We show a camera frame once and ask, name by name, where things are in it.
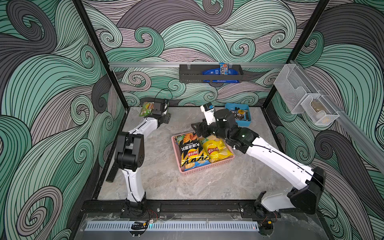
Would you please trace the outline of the green potato chips bag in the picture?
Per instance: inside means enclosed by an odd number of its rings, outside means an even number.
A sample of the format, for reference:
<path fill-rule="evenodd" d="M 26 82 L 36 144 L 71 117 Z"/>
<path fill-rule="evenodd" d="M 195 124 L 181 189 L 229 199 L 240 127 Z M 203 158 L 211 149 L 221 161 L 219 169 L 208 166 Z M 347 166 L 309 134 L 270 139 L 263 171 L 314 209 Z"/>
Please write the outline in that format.
<path fill-rule="evenodd" d="M 141 108 L 140 117 L 148 117 L 152 114 L 152 111 L 154 109 L 154 102 L 144 102 L 143 106 Z"/>

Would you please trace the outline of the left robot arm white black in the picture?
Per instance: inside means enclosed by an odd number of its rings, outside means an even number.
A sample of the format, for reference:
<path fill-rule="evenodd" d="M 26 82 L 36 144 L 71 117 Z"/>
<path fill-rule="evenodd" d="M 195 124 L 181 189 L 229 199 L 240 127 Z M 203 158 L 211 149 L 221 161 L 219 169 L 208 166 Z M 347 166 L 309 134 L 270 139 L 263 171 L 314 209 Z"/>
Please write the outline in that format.
<path fill-rule="evenodd" d="M 143 117 L 138 126 L 118 134 L 114 157 L 126 182 L 128 210 L 143 212 L 145 209 L 146 192 L 141 178 L 141 166 L 145 160 L 145 138 L 161 124 L 169 123 L 171 114 L 168 113 L 168 107 L 169 100 L 155 99 L 151 113 Z"/>

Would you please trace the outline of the small clear wall bin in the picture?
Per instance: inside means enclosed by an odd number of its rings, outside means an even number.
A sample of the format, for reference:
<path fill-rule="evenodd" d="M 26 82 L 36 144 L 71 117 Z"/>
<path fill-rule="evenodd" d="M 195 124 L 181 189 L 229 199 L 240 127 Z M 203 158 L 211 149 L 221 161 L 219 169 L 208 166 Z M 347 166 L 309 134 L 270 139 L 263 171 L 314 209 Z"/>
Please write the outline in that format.
<path fill-rule="evenodd" d="M 301 102 L 301 106 L 316 126 L 329 126 L 340 116 L 320 94 L 308 94 Z"/>

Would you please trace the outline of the yellow potato chips bag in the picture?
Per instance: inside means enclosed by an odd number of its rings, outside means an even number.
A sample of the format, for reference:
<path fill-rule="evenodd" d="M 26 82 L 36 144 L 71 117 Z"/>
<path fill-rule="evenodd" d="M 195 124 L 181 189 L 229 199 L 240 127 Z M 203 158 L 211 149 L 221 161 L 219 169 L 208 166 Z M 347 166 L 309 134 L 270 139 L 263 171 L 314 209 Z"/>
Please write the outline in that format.
<path fill-rule="evenodd" d="M 226 143 L 220 138 L 210 135 L 207 138 L 200 138 L 199 141 L 205 152 L 209 155 L 209 161 L 211 164 L 232 158 L 234 156 L 232 151 L 227 147 Z"/>

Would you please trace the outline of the pink plastic basket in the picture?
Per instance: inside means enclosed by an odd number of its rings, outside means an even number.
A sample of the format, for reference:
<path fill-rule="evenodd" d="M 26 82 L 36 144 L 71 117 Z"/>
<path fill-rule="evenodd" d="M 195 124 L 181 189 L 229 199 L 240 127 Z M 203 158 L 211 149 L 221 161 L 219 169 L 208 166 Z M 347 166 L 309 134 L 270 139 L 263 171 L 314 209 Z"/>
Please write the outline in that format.
<path fill-rule="evenodd" d="M 217 167 L 219 165 L 228 164 L 228 163 L 230 163 L 235 158 L 235 156 L 232 156 L 232 157 L 229 157 L 229 158 L 227 158 L 225 160 L 222 160 L 222 161 L 219 161 L 219 162 L 216 162 L 216 163 L 213 163 L 213 164 L 208 164 L 208 165 L 204 165 L 204 166 L 201 166 L 201 167 L 192 168 L 191 170 L 185 170 L 185 167 L 181 167 L 180 166 L 180 163 L 181 163 L 181 153 L 180 153 L 179 147 L 177 147 L 177 142 L 176 142 L 175 137 L 176 136 L 172 136 L 171 137 L 172 144 L 173 144 L 174 153 L 175 153 L 175 157 L 176 157 L 176 162 L 178 164 L 179 172 L 183 176 L 186 176 L 186 175 L 189 175 L 189 174 L 192 174 L 192 173 L 196 173 L 196 172 L 199 172 L 199 171 L 202 171 L 202 170 L 206 170 L 206 169 L 209 169 L 209 168 Z"/>

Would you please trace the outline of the small blue snack pack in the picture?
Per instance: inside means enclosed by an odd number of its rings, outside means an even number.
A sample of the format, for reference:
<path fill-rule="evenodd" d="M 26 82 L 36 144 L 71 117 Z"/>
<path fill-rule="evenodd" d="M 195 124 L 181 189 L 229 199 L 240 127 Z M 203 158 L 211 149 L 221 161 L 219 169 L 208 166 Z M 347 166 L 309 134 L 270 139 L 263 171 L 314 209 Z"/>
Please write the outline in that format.
<path fill-rule="evenodd" d="M 226 63 L 220 63 L 220 75 L 228 75 L 229 66 Z"/>

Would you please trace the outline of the blue tray with small items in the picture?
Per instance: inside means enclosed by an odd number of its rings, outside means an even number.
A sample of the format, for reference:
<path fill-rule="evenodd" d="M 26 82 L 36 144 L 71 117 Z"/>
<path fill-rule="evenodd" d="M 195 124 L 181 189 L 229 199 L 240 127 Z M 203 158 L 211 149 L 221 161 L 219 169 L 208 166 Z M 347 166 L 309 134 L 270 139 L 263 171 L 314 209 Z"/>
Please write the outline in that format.
<path fill-rule="evenodd" d="M 251 124 L 251 113 L 248 105 L 226 103 L 225 108 L 234 116 L 239 127 L 249 127 Z"/>

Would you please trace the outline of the black frame post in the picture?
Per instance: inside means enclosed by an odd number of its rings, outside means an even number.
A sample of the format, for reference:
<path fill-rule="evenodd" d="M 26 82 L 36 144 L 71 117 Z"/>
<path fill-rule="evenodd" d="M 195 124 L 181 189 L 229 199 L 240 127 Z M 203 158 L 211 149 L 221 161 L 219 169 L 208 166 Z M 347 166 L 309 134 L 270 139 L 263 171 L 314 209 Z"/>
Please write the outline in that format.
<path fill-rule="evenodd" d="M 298 61 L 299 53 L 305 47 L 305 43 L 309 39 L 321 15 L 325 11 L 329 1 L 287 1 L 289 8 L 297 22 L 298 35 L 295 40 L 285 48 L 290 55 L 284 60 L 287 64 L 292 61 Z M 274 69 L 271 73 L 265 76 L 267 86 L 270 88 L 269 94 L 265 97 L 262 110 L 267 111 L 272 108 L 272 100 L 277 95 L 277 90 L 273 86 L 273 82 L 281 69 Z"/>
<path fill-rule="evenodd" d="M 109 61 L 107 59 L 107 56 L 102 48 L 102 45 L 97 37 L 96 31 L 92 25 L 92 22 L 87 14 L 87 11 L 85 9 L 85 6 L 81 0 L 73 0 L 73 4 L 80 16 L 80 19 L 82 20 L 83 26 L 85 27 L 92 44 L 94 45 L 96 52 L 101 60 L 101 63 L 112 83 L 112 86 L 114 87 L 115 91 L 117 92 L 117 95 L 122 102 L 122 105 L 125 109 L 125 112 L 128 113 L 130 110 L 130 107 L 128 106 L 125 96 L 120 88 L 118 79 L 116 77 L 116 74 L 110 69 Z"/>

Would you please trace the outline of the aluminium rail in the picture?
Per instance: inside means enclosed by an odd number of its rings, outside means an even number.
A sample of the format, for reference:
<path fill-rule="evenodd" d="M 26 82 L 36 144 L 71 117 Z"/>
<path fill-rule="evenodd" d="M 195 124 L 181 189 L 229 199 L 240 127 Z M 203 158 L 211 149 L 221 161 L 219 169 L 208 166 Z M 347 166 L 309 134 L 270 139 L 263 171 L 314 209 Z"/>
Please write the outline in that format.
<path fill-rule="evenodd" d="M 326 103 L 339 114 L 336 121 L 354 140 L 357 146 L 372 160 L 375 167 L 383 174 L 384 173 L 384 152 L 352 121 L 352 119 L 341 110 L 335 103 L 331 95 L 324 91 L 305 71 L 305 69 L 295 60 L 290 60 L 290 64 L 296 65 L 303 75 L 308 79 L 308 82 L 313 88 L 324 98 Z"/>
<path fill-rule="evenodd" d="M 219 65 L 219 62 L 109 62 L 110 68 L 178 68 L 180 65 Z M 228 63 L 240 65 L 242 68 L 277 69 L 283 68 L 284 63 Z"/>

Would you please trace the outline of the left black frame post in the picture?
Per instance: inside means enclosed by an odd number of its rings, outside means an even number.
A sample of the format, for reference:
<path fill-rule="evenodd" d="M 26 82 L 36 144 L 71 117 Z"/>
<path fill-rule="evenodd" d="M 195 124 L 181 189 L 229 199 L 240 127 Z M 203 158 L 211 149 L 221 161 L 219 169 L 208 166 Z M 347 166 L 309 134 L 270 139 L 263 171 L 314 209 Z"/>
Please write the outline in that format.
<path fill-rule="evenodd" d="M 118 79 L 116 77 L 116 74 L 110 69 L 109 61 L 107 59 L 107 56 L 102 48 L 102 45 L 97 37 L 96 31 L 92 25 L 92 22 L 87 14 L 87 11 L 85 9 L 85 6 L 81 0 L 73 0 L 73 4 L 80 16 L 80 19 L 82 20 L 83 26 L 85 27 L 92 44 L 94 45 L 96 52 L 101 60 L 101 63 L 112 83 L 112 86 L 114 87 L 115 91 L 117 92 L 117 95 L 122 102 L 122 105 L 125 109 L 125 112 L 128 113 L 130 110 L 130 107 L 128 106 L 125 96 L 120 88 Z"/>

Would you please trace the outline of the black potato chips bag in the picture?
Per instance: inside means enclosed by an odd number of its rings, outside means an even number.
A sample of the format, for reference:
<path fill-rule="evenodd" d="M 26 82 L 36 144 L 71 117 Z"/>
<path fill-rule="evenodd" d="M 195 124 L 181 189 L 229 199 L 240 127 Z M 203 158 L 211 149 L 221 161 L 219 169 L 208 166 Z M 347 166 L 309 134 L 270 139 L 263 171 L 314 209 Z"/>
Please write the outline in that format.
<path fill-rule="evenodd" d="M 177 135 L 175 139 L 181 153 L 181 167 L 191 162 L 210 160 L 195 132 Z"/>

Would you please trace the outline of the black wall shelf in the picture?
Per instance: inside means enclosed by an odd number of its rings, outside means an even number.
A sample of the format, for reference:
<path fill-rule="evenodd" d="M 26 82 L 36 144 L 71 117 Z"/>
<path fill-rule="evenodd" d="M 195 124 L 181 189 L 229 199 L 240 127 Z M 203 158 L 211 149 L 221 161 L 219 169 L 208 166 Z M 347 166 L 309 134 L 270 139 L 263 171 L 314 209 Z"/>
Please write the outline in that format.
<path fill-rule="evenodd" d="M 180 65 L 179 80 L 181 83 L 212 83 L 212 80 L 240 80 L 244 71 L 240 65 L 229 65 L 229 69 L 238 71 L 238 75 L 202 75 L 203 71 L 220 68 L 219 65 Z"/>

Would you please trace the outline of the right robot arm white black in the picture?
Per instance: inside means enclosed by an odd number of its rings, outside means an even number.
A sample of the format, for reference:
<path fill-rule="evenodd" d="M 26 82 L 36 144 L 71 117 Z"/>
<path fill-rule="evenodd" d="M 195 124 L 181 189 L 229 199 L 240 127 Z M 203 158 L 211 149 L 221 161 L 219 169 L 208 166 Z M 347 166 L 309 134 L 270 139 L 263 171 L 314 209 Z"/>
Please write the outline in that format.
<path fill-rule="evenodd" d="M 284 209 L 298 209 L 306 214 L 316 213 L 325 189 L 326 174 L 319 167 L 304 165 L 274 148 L 256 132 L 239 127 L 228 109 L 216 111 L 211 103 L 200 107 L 204 120 L 192 124 L 199 137 L 213 135 L 234 150 L 249 155 L 273 169 L 292 186 L 277 193 L 262 192 L 255 208 L 262 215 Z"/>

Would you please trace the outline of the right black frame post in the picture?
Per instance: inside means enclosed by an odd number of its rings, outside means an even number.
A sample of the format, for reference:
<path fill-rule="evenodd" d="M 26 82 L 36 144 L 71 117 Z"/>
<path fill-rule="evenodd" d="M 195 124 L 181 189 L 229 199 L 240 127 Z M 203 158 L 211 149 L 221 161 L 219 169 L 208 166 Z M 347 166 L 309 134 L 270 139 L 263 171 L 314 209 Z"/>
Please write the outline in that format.
<path fill-rule="evenodd" d="M 299 53 L 305 47 L 305 43 L 309 39 L 321 15 L 325 11 L 329 1 L 287 1 L 289 8 L 297 22 L 298 35 L 295 40 L 285 48 L 290 55 L 284 60 L 287 64 L 292 61 L 298 61 Z M 270 88 L 269 94 L 265 97 L 262 110 L 267 111 L 272 108 L 272 100 L 277 95 L 277 90 L 273 86 L 273 82 L 281 69 L 274 69 L 271 73 L 265 76 L 267 86 Z"/>

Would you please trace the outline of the right aluminium rail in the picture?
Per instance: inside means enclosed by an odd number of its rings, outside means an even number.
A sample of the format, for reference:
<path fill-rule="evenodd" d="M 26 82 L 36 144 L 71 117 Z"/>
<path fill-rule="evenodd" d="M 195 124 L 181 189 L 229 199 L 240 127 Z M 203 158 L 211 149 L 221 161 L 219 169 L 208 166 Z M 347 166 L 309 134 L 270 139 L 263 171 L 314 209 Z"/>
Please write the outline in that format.
<path fill-rule="evenodd" d="M 372 160 L 375 167 L 383 174 L 384 173 L 384 152 L 352 121 L 352 119 L 341 110 L 335 103 L 331 95 L 324 91 L 305 71 L 305 69 L 295 60 L 290 60 L 290 64 L 296 65 L 303 75 L 308 79 L 308 82 L 313 88 L 324 98 L 326 103 L 339 114 L 336 121 L 354 140 L 357 146 Z"/>

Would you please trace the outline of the blue potato chips bag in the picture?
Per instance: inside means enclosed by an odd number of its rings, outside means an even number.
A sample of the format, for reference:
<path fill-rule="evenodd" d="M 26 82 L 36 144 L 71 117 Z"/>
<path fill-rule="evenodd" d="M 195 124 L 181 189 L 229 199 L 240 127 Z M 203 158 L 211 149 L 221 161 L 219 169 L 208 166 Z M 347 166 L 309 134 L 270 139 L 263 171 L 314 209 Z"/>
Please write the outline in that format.
<path fill-rule="evenodd" d="M 192 170 L 192 169 L 195 169 L 195 168 L 199 168 L 199 167 L 207 166 L 207 165 L 210 165 L 210 164 L 211 164 L 211 163 L 210 163 L 209 160 L 203 160 L 203 161 L 191 162 L 191 163 L 185 164 L 185 166 L 184 166 L 184 172 L 189 171 L 189 170 Z"/>

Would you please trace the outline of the blue cookie package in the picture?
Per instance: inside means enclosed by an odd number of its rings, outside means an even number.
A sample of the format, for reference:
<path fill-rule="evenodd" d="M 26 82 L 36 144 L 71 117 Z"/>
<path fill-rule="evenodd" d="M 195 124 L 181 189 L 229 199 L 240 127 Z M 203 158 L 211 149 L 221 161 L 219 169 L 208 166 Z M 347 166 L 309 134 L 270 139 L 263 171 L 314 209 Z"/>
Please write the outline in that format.
<path fill-rule="evenodd" d="M 228 69 L 227 75 L 238 75 L 238 71 L 234 69 Z M 221 70 L 219 68 L 206 70 L 202 72 L 202 75 L 222 75 Z M 212 83 L 239 83 L 240 80 L 212 80 Z"/>

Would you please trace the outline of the back aluminium rail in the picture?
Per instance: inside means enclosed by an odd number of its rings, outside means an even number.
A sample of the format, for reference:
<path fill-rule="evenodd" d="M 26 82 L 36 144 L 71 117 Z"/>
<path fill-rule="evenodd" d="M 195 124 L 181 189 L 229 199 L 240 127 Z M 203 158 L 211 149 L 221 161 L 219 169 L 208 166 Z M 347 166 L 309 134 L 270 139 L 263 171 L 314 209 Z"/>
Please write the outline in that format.
<path fill-rule="evenodd" d="M 110 68 L 178 68 L 180 65 L 219 65 L 219 62 L 109 62 Z M 284 63 L 228 63 L 240 65 L 242 68 L 277 69 L 283 68 Z"/>

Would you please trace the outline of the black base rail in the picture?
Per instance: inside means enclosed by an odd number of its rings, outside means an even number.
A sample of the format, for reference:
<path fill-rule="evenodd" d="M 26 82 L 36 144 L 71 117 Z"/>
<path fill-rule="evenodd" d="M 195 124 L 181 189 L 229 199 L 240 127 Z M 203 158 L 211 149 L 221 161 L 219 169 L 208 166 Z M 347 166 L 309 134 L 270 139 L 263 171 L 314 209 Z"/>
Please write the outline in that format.
<path fill-rule="evenodd" d="M 158 217 L 176 214 L 240 214 L 243 218 L 258 219 L 256 200 L 145 200 L 141 204 L 127 200 L 85 201 L 81 213 L 120 213 L 130 216 L 130 210 L 149 210 Z"/>

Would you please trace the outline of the large clear wall bin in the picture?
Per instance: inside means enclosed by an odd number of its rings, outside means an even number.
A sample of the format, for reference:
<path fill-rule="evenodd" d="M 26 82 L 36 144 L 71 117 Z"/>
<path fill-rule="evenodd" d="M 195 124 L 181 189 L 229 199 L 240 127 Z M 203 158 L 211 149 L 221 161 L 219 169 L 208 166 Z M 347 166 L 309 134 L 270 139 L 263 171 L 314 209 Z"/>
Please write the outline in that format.
<path fill-rule="evenodd" d="M 306 71 L 296 64 L 286 64 L 274 82 L 284 103 L 291 114 L 302 114 L 301 103 L 312 93 L 316 92 Z"/>

